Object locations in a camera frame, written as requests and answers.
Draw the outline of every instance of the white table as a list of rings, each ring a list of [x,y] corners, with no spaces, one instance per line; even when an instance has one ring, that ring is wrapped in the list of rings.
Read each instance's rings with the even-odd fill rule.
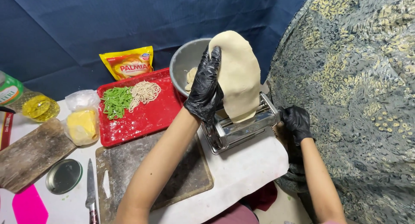
[[[70,111],[64,100],[58,103],[61,107],[58,119],[63,120],[70,114]],[[17,141],[38,126],[38,123],[21,115],[14,115],[10,143]],[[288,155],[281,143],[275,139],[270,128],[260,136],[218,156],[210,152],[200,129],[198,134],[215,181],[213,189],[153,211],[150,214],[150,223],[167,224],[178,221],[183,224],[202,223],[224,211],[242,197],[282,176],[288,170]],[[86,169],[89,158],[92,158],[96,172],[95,150],[99,147],[102,147],[100,141],[89,147],[79,147],[67,157],[77,160],[83,167],[83,175],[79,184],[70,192],[63,195],[50,193],[45,186],[45,176],[34,184],[49,214],[46,223],[88,223],[89,213],[85,207]],[[5,224],[17,223],[12,207],[13,197],[13,193],[0,189],[0,223],[3,220]],[[44,223],[35,220],[31,222],[31,224]]]

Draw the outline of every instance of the gloved hand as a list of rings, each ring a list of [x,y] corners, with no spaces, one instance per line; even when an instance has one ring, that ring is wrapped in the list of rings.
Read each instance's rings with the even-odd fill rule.
[[[313,138],[310,132],[310,115],[299,106],[281,109],[281,117],[288,130],[293,133],[294,143],[300,146],[304,138]]]
[[[213,124],[216,106],[223,99],[223,91],[217,82],[217,70],[220,65],[221,56],[222,51],[220,47],[215,47],[209,58],[208,47],[206,47],[198,66],[189,97],[184,102],[184,107],[190,113],[199,117],[208,126]]]

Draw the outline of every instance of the knife handle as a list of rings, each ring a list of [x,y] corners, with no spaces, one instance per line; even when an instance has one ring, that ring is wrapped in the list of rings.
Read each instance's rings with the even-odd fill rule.
[[[89,207],[89,224],[99,224],[97,205],[94,202]]]

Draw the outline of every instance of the metal mixing bowl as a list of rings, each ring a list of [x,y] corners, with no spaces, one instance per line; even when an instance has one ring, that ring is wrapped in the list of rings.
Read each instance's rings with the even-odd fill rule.
[[[186,75],[190,69],[197,67],[202,54],[209,44],[211,38],[200,38],[181,46],[173,55],[170,61],[170,77],[174,87],[188,97],[184,87],[187,85]]]

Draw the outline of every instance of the forearm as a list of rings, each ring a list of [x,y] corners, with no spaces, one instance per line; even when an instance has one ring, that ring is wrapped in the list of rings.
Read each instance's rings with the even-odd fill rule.
[[[188,110],[182,108],[179,111],[134,173],[118,207],[117,223],[129,219],[131,214],[142,216],[140,213],[147,214],[146,220],[143,220],[144,223],[147,222],[150,208],[183,157],[199,126],[200,120]]]
[[[336,221],[345,224],[339,195],[312,138],[301,142],[305,177],[317,218],[321,223]]]

